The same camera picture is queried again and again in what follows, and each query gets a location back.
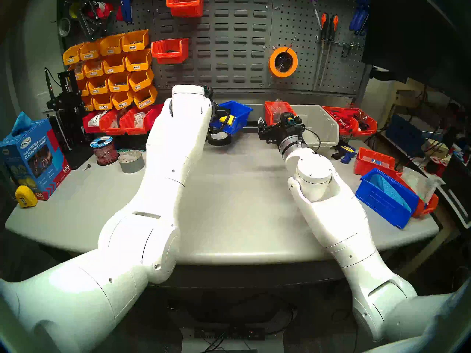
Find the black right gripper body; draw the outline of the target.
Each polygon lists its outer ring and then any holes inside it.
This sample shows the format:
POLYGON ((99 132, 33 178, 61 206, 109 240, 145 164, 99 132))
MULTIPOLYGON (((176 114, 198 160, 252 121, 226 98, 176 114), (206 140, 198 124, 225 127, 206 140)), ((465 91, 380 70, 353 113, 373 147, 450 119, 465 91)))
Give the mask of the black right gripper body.
POLYGON ((298 136, 302 136, 305 130, 304 124, 282 124, 278 123, 270 126, 260 126, 260 140, 267 144, 280 145, 281 142, 290 137, 295 136, 295 142, 298 136))

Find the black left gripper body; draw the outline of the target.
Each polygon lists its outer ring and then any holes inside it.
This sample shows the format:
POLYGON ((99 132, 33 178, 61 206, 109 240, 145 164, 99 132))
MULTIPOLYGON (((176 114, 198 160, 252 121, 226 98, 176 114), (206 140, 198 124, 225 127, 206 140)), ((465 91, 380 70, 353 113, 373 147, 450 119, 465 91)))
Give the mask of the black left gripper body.
POLYGON ((210 125, 214 124, 223 124, 229 125, 230 123, 230 109, 221 107, 215 101, 211 100, 212 115, 210 120, 210 125))

